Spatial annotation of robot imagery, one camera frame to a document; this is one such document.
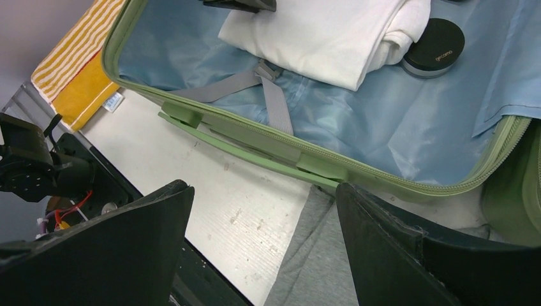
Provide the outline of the black round cosmetic jar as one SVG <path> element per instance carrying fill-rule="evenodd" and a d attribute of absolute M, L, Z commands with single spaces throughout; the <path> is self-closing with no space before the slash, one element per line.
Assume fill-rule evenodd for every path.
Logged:
<path fill-rule="evenodd" d="M 454 65 L 464 46 L 464 33 L 458 25 L 446 19 L 430 18 L 418 42 L 404 55 L 401 66 L 417 78 L 436 78 Z"/>

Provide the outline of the grey shirt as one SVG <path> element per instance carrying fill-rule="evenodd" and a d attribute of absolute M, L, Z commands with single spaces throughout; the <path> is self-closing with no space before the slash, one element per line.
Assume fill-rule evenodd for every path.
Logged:
<path fill-rule="evenodd" d="M 377 191 L 377 197 L 432 222 L 476 237 L 493 235 L 480 189 L 425 203 Z M 266 305 L 357 305 L 334 193 L 312 186 Z"/>

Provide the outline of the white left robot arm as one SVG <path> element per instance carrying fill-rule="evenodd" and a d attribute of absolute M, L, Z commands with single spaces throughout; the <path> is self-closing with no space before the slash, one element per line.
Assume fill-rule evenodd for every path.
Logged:
<path fill-rule="evenodd" d="M 101 54 L 122 1 L 94 1 L 39 63 L 29 88 L 45 103 L 45 129 L 1 112 L 1 190 L 28 202 L 47 196 L 90 195 L 95 164 L 63 152 L 54 140 L 62 126 L 76 132 L 118 91 L 105 74 Z"/>

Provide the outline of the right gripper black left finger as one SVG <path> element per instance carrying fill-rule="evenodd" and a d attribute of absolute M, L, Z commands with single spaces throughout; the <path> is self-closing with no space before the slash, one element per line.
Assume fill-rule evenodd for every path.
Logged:
<path fill-rule="evenodd" d="M 33 241 L 1 245 L 2 305 L 166 305 L 195 190 L 181 180 Z"/>

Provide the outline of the white shirt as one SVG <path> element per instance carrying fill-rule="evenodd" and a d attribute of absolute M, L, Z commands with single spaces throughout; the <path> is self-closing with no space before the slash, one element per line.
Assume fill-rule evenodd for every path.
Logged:
<path fill-rule="evenodd" d="M 429 20 L 428 0 L 282 0 L 276 11 L 232 11 L 224 42 L 280 68 L 356 91 L 401 61 Z"/>

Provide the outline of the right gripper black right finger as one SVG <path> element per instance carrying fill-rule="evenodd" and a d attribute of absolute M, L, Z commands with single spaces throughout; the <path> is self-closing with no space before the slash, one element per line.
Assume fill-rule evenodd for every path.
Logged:
<path fill-rule="evenodd" d="M 349 183 L 339 222 L 361 305 L 539 305 L 540 248 L 446 228 Z"/>

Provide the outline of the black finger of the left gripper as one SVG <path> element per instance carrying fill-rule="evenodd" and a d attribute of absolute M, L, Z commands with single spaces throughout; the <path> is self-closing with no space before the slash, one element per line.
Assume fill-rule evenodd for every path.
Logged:
<path fill-rule="evenodd" d="M 204 6 L 225 8 L 229 10 L 258 13 L 259 11 L 275 12 L 276 0 L 203 0 Z"/>

